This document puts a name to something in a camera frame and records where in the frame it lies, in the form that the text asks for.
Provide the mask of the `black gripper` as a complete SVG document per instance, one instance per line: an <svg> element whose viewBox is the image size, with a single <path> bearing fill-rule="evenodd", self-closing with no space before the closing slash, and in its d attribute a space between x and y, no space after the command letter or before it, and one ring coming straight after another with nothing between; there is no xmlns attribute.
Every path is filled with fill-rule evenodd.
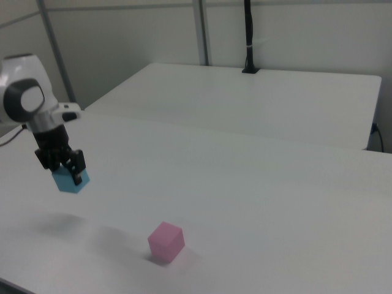
<svg viewBox="0 0 392 294"><path fill-rule="evenodd" d="M52 172L63 165L71 172L73 183L79 186L82 182L83 170L86 168L83 151L73 150L69 146L69 136L65 126L58 126L52 130L33 134L38 149L37 158L44 167Z"/></svg>

